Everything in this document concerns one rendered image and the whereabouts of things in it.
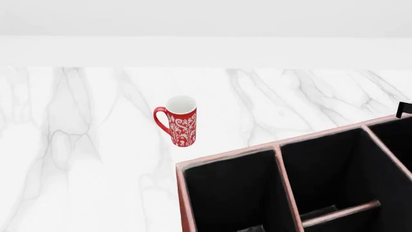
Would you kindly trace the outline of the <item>black caddy with pink rim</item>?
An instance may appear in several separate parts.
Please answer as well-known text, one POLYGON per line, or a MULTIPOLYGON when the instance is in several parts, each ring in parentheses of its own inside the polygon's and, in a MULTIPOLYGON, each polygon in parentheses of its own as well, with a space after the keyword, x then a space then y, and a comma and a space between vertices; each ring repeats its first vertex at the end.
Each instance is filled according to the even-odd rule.
POLYGON ((412 232, 412 115, 180 162, 182 232, 412 232))

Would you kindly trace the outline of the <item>black book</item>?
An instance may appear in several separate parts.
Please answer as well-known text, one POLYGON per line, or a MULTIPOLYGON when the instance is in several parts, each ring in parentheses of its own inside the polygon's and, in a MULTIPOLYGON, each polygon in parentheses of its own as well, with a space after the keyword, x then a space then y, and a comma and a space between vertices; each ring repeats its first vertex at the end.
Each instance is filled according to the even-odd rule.
POLYGON ((403 113, 412 114, 412 103, 399 102, 395 117, 400 119, 403 113))

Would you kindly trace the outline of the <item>red white patterned mug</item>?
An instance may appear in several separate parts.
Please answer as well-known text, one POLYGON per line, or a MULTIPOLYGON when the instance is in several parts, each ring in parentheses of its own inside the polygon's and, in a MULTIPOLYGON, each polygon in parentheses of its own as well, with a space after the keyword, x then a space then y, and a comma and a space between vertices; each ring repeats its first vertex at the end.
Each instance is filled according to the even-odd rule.
POLYGON ((175 146, 188 147, 195 143, 197 105, 190 96, 181 95, 170 98, 165 107, 154 109, 153 118, 156 124, 170 135, 175 146), (169 127, 159 121, 156 115, 158 112, 166 115, 169 127))

